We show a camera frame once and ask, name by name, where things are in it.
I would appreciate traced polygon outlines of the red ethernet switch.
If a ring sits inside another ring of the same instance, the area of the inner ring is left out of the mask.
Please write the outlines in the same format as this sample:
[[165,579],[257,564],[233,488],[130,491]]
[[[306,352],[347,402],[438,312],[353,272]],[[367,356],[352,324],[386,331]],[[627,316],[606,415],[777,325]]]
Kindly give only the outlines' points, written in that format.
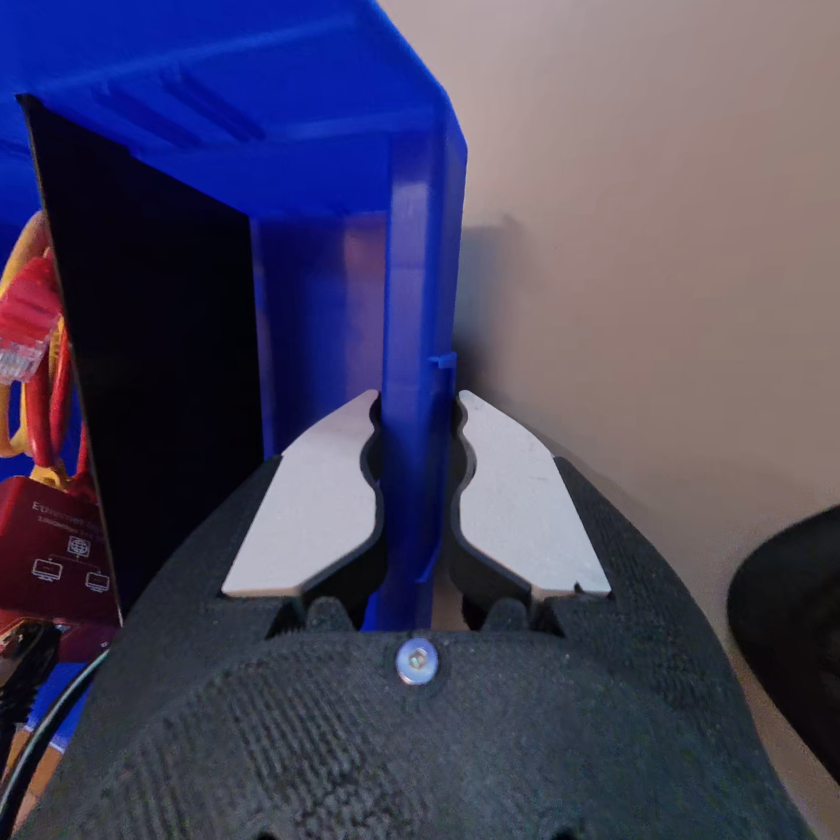
[[62,633],[58,660],[84,663],[121,626],[99,508],[25,476],[1,483],[1,634],[25,622]]

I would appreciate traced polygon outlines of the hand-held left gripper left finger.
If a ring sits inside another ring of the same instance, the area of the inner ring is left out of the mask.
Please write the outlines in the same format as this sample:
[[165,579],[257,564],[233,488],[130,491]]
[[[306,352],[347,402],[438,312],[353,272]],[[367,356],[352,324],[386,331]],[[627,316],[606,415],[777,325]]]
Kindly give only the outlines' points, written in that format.
[[282,452],[222,583],[225,596],[364,601],[382,583],[384,498],[370,468],[380,400],[376,390],[357,395]]

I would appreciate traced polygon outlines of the blue plastic bin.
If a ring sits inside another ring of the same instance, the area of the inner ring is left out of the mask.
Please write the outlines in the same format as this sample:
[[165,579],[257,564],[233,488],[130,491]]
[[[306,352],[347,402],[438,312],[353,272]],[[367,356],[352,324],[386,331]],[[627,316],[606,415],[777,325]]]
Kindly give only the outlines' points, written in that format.
[[17,95],[249,219],[264,458],[381,395],[387,574],[431,617],[467,145],[377,2],[2,2],[2,253],[42,207]]

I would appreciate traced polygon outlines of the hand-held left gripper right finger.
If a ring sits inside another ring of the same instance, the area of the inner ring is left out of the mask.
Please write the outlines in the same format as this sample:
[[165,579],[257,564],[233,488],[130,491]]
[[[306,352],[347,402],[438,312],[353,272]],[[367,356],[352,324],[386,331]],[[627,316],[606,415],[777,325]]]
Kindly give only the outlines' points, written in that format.
[[477,394],[456,398],[465,456],[451,575],[469,601],[600,598],[612,587],[547,446]]

